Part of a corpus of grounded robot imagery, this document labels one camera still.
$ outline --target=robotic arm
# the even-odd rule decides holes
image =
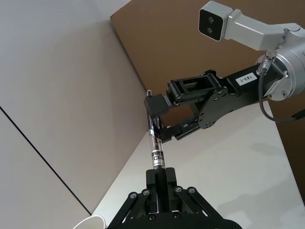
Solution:
[[[263,107],[263,98],[281,101],[305,91],[303,28],[295,23],[267,25],[244,16],[240,10],[210,1],[200,9],[199,31],[215,41],[232,39],[255,50],[268,51],[258,64],[225,78],[208,70],[198,77],[169,81],[165,95],[147,97],[144,103],[152,118],[184,104],[193,111],[181,123],[162,128],[163,142],[209,128],[227,113],[256,102],[260,102],[263,114],[276,122],[305,116],[303,110],[290,119],[276,119],[268,116]]]
[[[206,129],[229,112],[260,102],[275,101],[305,91],[305,30],[297,24],[267,25],[244,16],[240,10],[210,1],[199,14],[199,31],[216,40],[233,39],[255,50],[268,50],[259,63],[217,77],[208,70],[198,77],[168,82],[165,95],[147,92],[145,106],[151,140],[153,169],[146,171],[146,189],[132,192],[110,223],[110,229],[241,229],[222,216],[197,192],[177,185],[174,168],[166,168],[162,142],[178,140]],[[188,104],[193,115],[183,122],[162,127],[160,116],[169,109]],[[305,110],[282,122],[305,116]]]

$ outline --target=black screw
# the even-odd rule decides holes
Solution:
[[[156,216],[155,216],[154,214],[150,214],[150,215],[148,216],[148,219],[149,219],[150,221],[153,221],[153,220],[156,219]]]
[[[210,24],[212,24],[214,22],[214,18],[212,18],[212,17],[209,17],[208,20],[209,20]]]
[[[175,213],[173,214],[173,217],[174,217],[175,219],[180,219],[181,215],[180,215],[179,212],[175,212]]]

